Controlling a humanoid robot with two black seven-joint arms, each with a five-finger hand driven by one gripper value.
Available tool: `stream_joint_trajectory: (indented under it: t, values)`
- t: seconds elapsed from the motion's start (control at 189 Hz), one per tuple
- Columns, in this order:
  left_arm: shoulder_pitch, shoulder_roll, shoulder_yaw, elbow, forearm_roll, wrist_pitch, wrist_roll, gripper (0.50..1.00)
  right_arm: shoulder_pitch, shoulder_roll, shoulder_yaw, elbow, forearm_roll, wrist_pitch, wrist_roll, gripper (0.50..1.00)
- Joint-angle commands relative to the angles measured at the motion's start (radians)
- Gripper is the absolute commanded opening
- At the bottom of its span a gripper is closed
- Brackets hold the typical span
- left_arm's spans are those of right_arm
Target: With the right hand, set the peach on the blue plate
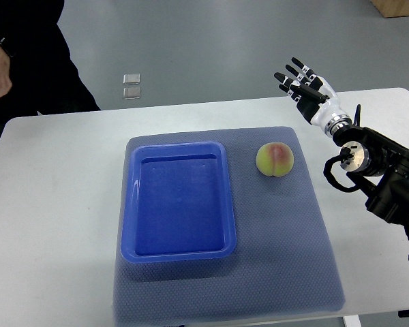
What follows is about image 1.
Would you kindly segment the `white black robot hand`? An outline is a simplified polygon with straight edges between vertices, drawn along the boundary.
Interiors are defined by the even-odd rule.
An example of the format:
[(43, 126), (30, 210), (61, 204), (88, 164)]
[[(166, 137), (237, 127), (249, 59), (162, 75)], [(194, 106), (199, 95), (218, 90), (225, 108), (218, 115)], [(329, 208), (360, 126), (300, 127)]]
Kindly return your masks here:
[(350, 125), (351, 118), (341, 108), (341, 102), (331, 85), (312, 68), (297, 58), (291, 58), (287, 74), (274, 73), (279, 88), (295, 102), (297, 110), (311, 125), (332, 137), (340, 128)]

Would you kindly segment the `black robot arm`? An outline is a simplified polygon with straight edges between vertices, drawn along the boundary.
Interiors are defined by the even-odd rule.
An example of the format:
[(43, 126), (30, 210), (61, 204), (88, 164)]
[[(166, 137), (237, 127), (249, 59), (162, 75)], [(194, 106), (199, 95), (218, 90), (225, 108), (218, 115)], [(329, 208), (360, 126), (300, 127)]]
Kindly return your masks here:
[(341, 147), (323, 174), (334, 188), (367, 196), (366, 209), (402, 225), (409, 240), (409, 149), (368, 127), (346, 125), (332, 136)]

